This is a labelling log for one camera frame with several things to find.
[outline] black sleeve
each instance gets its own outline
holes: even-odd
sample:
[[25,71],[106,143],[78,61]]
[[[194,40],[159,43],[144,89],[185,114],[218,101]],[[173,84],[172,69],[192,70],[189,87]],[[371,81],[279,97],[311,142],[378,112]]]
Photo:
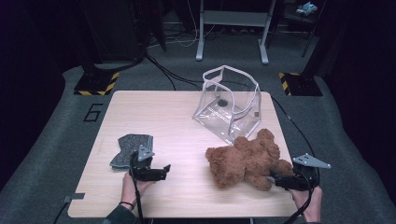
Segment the black sleeve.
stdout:
[[136,217],[126,207],[118,205],[103,221],[103,224],[131,224]]

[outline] black stand base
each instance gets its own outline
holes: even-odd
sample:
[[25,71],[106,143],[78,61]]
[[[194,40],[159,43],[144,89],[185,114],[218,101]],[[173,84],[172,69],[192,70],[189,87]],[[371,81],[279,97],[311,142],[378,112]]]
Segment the black stand base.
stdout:
[[292,96],[322,96],[317,82],[313,78],[302,77],[297,73],[279,73],[283,90]]
[[118,72],[104,71],[98,68],[93,73],[84,72],[74,88],[76,95],[109,95],[119,76]]

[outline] brown stuffed animal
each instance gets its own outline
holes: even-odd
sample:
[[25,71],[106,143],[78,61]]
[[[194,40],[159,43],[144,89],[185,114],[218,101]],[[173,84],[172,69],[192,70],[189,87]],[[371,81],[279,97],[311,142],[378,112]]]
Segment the brown stuffed animal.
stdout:
[[270,168],[280,175],[293,175],[291,164],[280,160],[279,154],[274,135],[262,129],[256,139],[237,137],[233,146],[210,147],[205,156],[218,187],[230,187],[245,179],[260,190],[269,190],[272,183],[266,176],[270,175]]

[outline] gray carpet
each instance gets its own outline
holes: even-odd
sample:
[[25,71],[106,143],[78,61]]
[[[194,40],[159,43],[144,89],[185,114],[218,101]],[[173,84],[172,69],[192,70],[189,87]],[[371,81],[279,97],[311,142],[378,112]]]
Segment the gray carpet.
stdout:
[[[316,156],[332,165],[321,170],[324,190],[324,223],[394,223],[396,209],[377,173],[361,157],[343,130],[337,105],[321,77],[316,81],[322,97],[286,96],[279,72],[301,72],[312,48],[303,59],[305,40],[277,35],[268,49],[270,64],[262,65],[255,35],[217,36],[205,43],[204,59],[195,61],[197,44],[185,48],[168,44],[148,53],[175,74],[202,80],[202,73],[227,64],[251,74],[262,91],[272,94],[307,136]],[[105,64],[116,67],[120,64]],[[76,67],[64,73],[66,87],[62,100],[32,150],[0,194],[0,223],[51,223],[63,206],[65,195],[75,192],[93,142],[114,91],[172,91],[162,72],[148,60],[120,72],[116,85],[107,96],[79,96],[73,89],[82,75]],[[187,83],[175,81],[177,91],[195,91]],[[92,106],[101,113],[97,121],[84,122]],[[309,148],[287,117],[276,105],[276,112],[290,155],[297,157]],[[282,223],[286,217],[256,218],[258,224]],[[71,218],[67,207],[57,223],[100,223],[101,219]],[[204,219],[180,219],[175,223],[208,223]]]

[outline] person's arm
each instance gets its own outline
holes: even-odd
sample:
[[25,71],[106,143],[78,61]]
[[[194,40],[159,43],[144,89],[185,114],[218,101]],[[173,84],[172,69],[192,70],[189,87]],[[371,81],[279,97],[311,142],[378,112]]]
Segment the person's arm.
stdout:
[[[308,199],[309,192],[289,189],[297,209],[303,206]],[[303,217],[307,223],[320,223],[320,210],[323,192],[321,187],[317,186],[311,196],[311,203],[305,209]]]
[[[140,195],[143,196],[146,189],[154,182],[137,181],[137,188]],[[134,181],[129,173],[124,175],[122,179],[122,194],[120,204],[106,217],[103,224],[130,224],[136,221],[136,217],[132,213],[136,207],[136,195],[134,190]]]

